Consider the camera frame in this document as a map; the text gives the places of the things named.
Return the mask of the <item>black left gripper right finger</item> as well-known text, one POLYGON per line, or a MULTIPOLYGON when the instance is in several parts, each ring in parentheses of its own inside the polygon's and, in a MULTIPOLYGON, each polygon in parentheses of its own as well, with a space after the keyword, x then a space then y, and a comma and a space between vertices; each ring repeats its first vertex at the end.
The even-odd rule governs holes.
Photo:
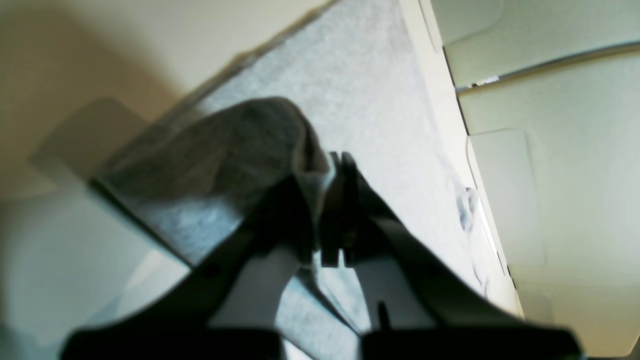
POLYGON ((583 360, 566 329, 531 325, 471 289, 366 182, 348 152, 320 217, 320 263, 354 270, 371 328, 360 360, 583 360))

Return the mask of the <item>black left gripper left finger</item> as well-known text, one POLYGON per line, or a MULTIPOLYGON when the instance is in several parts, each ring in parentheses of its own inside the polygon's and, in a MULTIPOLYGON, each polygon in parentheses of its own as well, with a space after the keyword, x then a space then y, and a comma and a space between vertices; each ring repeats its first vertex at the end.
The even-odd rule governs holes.
POLYGON ((62 360, 285 360, 282 294, 311 259, 313 222, 297 180, 268 190, 240 226, 159 300, 74 332, 62 360))

